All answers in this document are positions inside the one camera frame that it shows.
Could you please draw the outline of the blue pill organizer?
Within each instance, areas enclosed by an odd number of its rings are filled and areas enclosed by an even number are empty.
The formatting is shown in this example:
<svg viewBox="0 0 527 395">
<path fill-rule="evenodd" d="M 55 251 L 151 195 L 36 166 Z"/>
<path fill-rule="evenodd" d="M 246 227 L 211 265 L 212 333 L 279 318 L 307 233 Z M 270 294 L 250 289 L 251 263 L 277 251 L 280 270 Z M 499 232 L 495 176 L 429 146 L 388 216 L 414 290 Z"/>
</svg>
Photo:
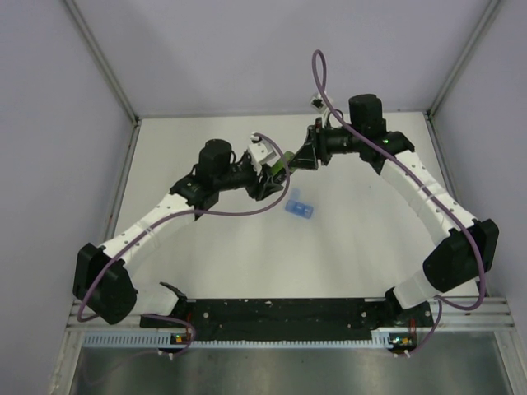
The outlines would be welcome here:
<svg viewBox="0 0 527 395">
<path fill-rule="evenodd" d="M 285 205 L 285 211 L 301 218 L 310 219 L 314 213 L 314 207 L 301 200 L 299 188 L 293 188 Z"/>
</svg>

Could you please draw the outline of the green pill bottle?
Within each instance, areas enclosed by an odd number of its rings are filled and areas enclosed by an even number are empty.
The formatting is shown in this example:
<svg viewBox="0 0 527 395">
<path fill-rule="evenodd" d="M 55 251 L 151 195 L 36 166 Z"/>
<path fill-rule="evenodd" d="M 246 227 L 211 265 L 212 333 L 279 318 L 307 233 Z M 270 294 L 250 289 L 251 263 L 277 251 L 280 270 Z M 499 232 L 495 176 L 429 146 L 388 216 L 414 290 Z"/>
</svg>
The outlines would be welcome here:
<svg viewBox="0 0 527 395">
<path fill-rule="evenodd" d="M 287 162 L 289 162 L 294 153 L 292 151 L 285 151 L 283 155 Z M 270 174 L 274 179 L 284 180 L 286 177 L 285 165 L 280 157 L 277 158 L 277 161 L 270 167 Z"/>
</svg>

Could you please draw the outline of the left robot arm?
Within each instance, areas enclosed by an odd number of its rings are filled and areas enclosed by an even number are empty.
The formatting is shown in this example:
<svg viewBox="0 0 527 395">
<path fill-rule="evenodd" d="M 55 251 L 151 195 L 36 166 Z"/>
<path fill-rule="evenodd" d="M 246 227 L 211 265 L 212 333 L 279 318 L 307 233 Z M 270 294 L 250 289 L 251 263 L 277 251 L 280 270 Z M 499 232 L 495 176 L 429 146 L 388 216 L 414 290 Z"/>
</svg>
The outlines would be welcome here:
<svg viewBox="0 0 527 395">
<path fill-rule="evenodd" d="M 155 314 L 169 326 L 186 319 L 182 294 L 166 281 L 141 287 L 134 276 L 148 257 L 183 227 L 201 216 L 215 216 L 213 206 L 225 191 L 243 188 L 256 201 L 273 193 L 285 195 L 291 170 L 278 145 L 261 133 L 237 157 L 229 142 L 212 139 L 198 154 L 189 174 L 143 218 L 99 246 L 86 244 L 77 255 L 73 294 L 81 304 L 77 320 L 89 321 L 85 309 L 110 325 L 130 313 Z"/>
</svg>

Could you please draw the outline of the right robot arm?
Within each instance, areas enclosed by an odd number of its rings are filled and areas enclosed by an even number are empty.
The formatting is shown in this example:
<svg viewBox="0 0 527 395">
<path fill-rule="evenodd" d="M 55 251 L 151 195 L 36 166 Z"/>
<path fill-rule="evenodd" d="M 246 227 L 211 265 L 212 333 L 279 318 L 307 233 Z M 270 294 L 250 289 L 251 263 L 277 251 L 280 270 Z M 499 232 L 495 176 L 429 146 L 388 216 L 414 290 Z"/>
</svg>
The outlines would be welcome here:
<svg viewBox="0 0 527 395">
<path fill-rule="evenodd" d="M 462 208 L 429 173 L 408 138 L 388 130 L 381 100 L 373 94 L 353 96 L 348 101 L 350 121 L 338 127 L 331 125 L 332 112 L 321 95 L 310 103 L 321 115 L 308 127 L 289 165 L 317 170 L 337 154 L 357 153 L 407 202 L 435 245 L 421 269 L 386 292 L 386 319 L 404 325 L 422 302 L 473 279 L 483 280 L 492 267 L 497 224 L 480 221 Z"/>
</svg>

